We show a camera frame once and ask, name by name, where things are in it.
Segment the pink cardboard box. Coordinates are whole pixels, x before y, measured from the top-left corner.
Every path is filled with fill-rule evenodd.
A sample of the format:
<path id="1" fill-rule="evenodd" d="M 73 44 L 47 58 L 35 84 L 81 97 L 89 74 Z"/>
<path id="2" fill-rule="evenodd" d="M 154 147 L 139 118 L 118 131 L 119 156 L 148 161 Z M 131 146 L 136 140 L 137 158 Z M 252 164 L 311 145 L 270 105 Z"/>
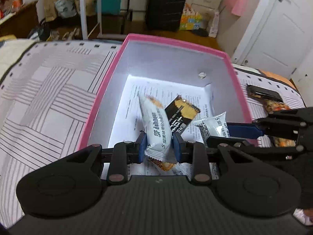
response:
<path id="1" fill-rule="evenodd" d="M 79 149 L 111 147 L 137 139 L 142 129 L 138 93 L 167 106 L 180 95 L 201 116 L 225 113 L 228 122 L 252 120 L 229 56 L 222 51 L 163 37 L 130 34 L 110 64 L 97 92 Z"/>

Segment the white door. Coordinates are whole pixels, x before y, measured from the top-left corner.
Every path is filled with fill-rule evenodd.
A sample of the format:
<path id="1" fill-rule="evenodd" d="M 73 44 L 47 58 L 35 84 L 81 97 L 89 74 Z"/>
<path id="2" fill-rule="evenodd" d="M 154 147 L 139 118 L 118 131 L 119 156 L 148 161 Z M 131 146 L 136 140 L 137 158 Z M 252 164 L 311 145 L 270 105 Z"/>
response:
<path id="1" fill-rule="evenodd" d="M 312 43 L 312 0 L 260 0 L 232 61 L 290 77 Z"/>

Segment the white rolling side table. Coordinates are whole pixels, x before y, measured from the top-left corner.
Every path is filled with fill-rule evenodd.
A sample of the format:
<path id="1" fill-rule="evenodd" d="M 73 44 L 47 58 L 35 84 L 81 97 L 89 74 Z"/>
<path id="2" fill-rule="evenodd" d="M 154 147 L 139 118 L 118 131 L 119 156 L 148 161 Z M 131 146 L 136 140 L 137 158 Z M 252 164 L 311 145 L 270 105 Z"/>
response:
<path id="1" fill-rule="evenodd" d="M 130 0 L 121 0 L 121 11 L 119 15 L 110 15 L 101 13 L 101 5 L 98 5 L 98 11 L 95 8 L 97 0 L 78 0 L 81 20 L 82 38 L 87 40 L 95 30 L 99 30 L 98 38 L 101 39 L 122 39 L 125 35 L 126 21 L 132 19 L 133 10 L 130 9 Z M 121 18 L 121 27 L 119 33 L 103 32 L 103 17 L 111 16 Z"/>

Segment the small white snack packet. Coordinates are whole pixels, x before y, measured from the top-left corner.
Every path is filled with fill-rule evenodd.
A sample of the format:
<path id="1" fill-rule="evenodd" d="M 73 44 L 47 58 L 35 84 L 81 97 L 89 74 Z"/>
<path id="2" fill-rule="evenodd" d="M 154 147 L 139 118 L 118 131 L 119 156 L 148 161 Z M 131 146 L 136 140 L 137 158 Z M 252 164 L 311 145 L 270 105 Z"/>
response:
<path id="1" fill-rule="evenodd" d="M 209 118 L 202 118 L 193 121 L 192 124 L 200 129 L 203 143 L 207 146 L 206 140 L 210 136 L 230 138 L 226 122 L 226 112 Z"/>

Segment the black nut snack bag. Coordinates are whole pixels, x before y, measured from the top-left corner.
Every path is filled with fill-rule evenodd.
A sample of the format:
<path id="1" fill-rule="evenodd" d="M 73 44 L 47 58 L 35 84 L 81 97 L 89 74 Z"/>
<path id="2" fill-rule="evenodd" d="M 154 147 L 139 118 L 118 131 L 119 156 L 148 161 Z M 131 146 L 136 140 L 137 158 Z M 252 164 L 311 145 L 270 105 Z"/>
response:
<path id="1" fill-rule="evenodd" d="M 290 110 L 291 108 L 283 102 L 282 97 L 278 92 L 273 90 L 257 87 L 254 85 L 246 86 L 247 95 L 250 98 L 260 101 L 265 111 L 271 114 L 274 111 Z M 295 147 L 296 143 L 290 139 L 284 139 L 279 137 L 270 137 L 271 141 L 276 147 Z"/>

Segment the white biscuit snack packet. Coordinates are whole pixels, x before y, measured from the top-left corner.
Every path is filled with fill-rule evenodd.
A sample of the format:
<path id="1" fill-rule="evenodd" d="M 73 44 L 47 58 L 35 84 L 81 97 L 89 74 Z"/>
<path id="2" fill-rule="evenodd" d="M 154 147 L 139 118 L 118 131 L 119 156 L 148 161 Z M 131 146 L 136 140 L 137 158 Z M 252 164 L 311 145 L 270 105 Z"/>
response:
<path id="1" fill-rule="evenodd" d="M 172 132 L 162 103 L 143 94 L 138 95 L 147 145 L 144 155 L 163 171 L 171 170 L 177 163 L 171 147 Z"/>

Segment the teal shopping bag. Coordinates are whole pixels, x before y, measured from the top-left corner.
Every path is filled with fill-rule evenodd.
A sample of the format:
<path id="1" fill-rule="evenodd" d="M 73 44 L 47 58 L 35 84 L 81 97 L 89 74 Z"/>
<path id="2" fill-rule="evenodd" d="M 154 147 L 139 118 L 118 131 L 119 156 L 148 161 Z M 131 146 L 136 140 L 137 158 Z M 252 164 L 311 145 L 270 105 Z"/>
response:
<path id="1" fill-rule="evenodd" d="M 110 15 L 119 15 L 121 11 L 121 0 L 97 0 L 95 8 L 98 11 L 98 5 L 101 5 L 101 13 Z"/>

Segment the brown wooden nightstand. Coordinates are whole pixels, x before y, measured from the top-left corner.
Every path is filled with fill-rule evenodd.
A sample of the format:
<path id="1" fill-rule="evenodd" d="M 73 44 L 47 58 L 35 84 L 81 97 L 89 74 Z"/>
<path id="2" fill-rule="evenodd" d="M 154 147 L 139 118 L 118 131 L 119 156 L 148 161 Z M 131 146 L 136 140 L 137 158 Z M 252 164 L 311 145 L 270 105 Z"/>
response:
<path id="1" fill-rule="evenodd" d="M 30 31 L 39 25 L 37 3 L 38 0 L 24 5 L 16 14 L 1 23 L 1 37 L 12 34 L 17 38 L 27 38 Z"/>

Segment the printed paper sheet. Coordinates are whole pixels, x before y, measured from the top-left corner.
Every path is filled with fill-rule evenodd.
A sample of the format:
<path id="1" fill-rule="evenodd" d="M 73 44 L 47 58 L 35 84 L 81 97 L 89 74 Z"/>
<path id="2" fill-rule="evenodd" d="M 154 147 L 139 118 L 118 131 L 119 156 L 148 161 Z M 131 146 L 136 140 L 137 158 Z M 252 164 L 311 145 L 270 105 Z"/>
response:
<path id="1" fill-rule="evenodd" d="M 113 147 L 123 140 L 135 141 L 141 130 L 143 130 L 142 116 L 139 107 L 138 93 L 152 96 L 159 100 L 163 107 L 167 107 L 176 96 L 180 95 L 188 102 L 200 108 L 201 112 L 195 120 L 213 116 L 210 95 L 211 87 L 195 87 L 160 81 L 149 78 L 140 78 L 129 75 L 121 94 L 121 100 L 117 109 L 117 116 L 113 123 L 112 133 L 108 147 Z M 195 140 L 203 142 L 200 130 L 192 123 L 182 133 L 185 141 Z M 128 179 L 131 175 L 146 176 L 187 176 L 190 179 L 191 165 L 178 163 L 171 170 L 163 171 L 147 157 L 141 164 L 128 165 Z"/>

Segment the black suitcase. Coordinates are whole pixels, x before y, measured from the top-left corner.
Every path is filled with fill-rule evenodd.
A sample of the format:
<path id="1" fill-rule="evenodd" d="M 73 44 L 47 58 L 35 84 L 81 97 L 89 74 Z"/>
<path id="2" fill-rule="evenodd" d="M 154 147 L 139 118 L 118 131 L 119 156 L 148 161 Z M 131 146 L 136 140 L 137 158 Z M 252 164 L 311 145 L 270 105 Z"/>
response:
<path id="1" fill-rule="evenodd" d="M 150 31 L 178 31 L 186 0 L 147 0 L 145 28 Z"/>

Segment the black biscuit snack packet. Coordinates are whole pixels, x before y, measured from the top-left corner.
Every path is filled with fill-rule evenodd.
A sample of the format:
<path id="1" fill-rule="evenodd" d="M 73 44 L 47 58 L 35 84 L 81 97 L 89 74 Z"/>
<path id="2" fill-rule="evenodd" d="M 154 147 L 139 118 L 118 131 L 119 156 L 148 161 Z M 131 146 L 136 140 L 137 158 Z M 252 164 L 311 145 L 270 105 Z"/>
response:
<path id="1" fill-rule="evenodd" d="M 200 112 L 200 108 L 188 102 L 182 96 L 177 96 L 165 108 L 171 132 L 179 134 L 184 132 Z"/>

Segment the brown paper bag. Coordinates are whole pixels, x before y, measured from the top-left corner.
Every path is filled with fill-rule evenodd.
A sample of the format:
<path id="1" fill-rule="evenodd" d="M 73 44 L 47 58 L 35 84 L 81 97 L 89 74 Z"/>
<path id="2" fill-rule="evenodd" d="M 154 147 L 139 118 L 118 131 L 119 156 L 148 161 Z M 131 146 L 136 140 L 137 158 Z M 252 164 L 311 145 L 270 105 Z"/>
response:
<path id="1" fill-rule="evenodd" d="M 58 12 L 55 8 L 55 2 L 58 0 L 43 0 L 46 22 L 54 21 L 58 17 Z"/>

